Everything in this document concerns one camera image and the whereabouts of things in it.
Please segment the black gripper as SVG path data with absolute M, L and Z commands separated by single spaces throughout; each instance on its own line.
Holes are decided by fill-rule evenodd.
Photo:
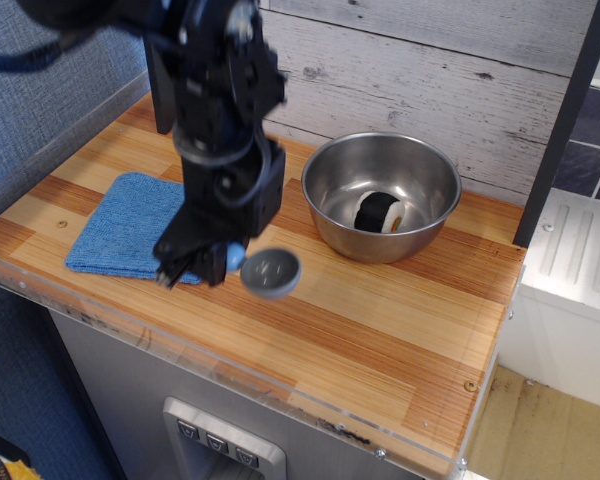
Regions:
M 259 236 L 281 205 L 285 153 L 276 141 L 258 134 L 241 158 L 209 160 L 182 160 L 184 200 L 154 247 L 155 280 L 168 290 L 200 280 L 211 287 L 223 283 L 228 243 Z

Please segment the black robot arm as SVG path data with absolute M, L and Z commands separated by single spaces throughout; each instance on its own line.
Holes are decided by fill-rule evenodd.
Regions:
M 247 246 L 277 214 L 284 151 L 262 121 L 284 101 L 285 78 L 254 1 L 25 1 L 67 49 L 104 27 L 141 36 L 160 59 L 173 106 L 168 131 L 181 156 L 184 202 L 154 254 L 157 281 L 183 275 L 218 285 L 229 249 Z

